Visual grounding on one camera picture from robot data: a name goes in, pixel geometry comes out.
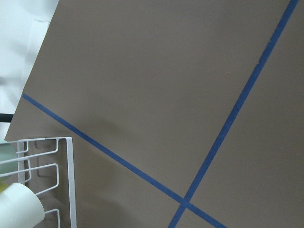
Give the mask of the cream cup on rack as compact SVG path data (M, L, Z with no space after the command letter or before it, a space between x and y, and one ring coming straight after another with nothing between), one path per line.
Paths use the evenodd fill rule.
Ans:
M33 228L44 218L41 201L25 185L13 183L0 194L2 228Z

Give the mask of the white cup rack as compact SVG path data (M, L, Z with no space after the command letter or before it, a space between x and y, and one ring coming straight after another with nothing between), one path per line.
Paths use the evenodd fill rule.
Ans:
M0 142L0 193L13 183L41 201L45 218L34 228L75 228L76 190L71 137Z

